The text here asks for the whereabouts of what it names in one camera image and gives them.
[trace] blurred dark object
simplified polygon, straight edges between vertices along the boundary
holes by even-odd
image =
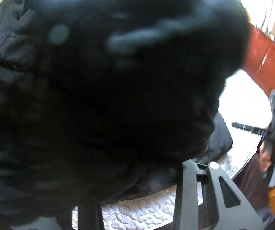
[[[214,118],[214,124],[215,130],[210,136],[210,141],[207,148],[200,157],[193,159],[196,163],[208,164],[211,161],[216,162],[232,148],[232,137],[223,117],[219,112]]]
[[[4,0],[0,222],[160,189],[207,147],[248,35],[239,0]]]

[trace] orange strap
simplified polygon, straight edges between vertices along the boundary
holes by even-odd
[[[269,190],[268,198],[269,206],[272,209],[272,215],[275,215],[275,189]]]

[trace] orange object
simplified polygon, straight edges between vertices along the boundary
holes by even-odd
[[[268,96],[275,89],[275,42],[253,25],[243,69]]]
[[[272,210],[272,215],[275,215],[275,189],[271,189],[268,193],[269,206]]]

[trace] black fabric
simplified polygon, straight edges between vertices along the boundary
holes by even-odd
[[[210,136],[207,148],[199,157],[193,159],[195,163],[208,164],[212,161],[216,162],[232,148],[232,137],[219,112],[214,118],[214,124],[215,130]]]
[[[1,220],[120,198],[205,149],[248,42],[238,0],[26,1],[0,5]]]

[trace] dark sleeve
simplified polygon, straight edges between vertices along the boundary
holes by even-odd
[[[232,137],[219,112],[214,118],[214,124],[215,130],[210,136],[206,150],[201,154],[201,156],[193,159],[196,163],[208,164],[210,161],[216,162],[232,148]]]

